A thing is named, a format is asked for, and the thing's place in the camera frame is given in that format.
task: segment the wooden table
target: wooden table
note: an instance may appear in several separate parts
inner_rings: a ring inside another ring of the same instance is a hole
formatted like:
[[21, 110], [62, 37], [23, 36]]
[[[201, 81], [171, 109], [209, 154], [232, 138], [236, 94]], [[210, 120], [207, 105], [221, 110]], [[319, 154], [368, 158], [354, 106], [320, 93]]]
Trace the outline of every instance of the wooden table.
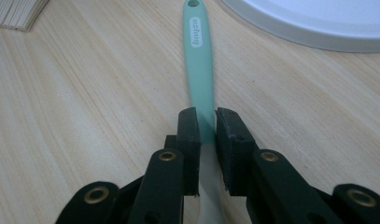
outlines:
[[[216, 107], [312, 186], [380, 194], [380, 54], [311, 49], [205, 4]], [[51, 0], [30, 33], [0, 29], [0, 223], [53, 223], [81, 187], [145, 172], [190, 106], [182, 5]], [[229, 223], [250, 223], [244, 198], [222, 201]], [[186, 198], [185, 223], [198, 211]]]

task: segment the white plate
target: white plate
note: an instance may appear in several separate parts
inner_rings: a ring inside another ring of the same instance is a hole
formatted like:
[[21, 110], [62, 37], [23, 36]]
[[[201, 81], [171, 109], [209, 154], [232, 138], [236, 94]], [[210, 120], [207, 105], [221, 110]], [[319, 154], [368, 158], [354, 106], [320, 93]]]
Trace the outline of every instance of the white plate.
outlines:
[[318, 49], [380, 52], [380, 0], [223, 0], [245, 20]]

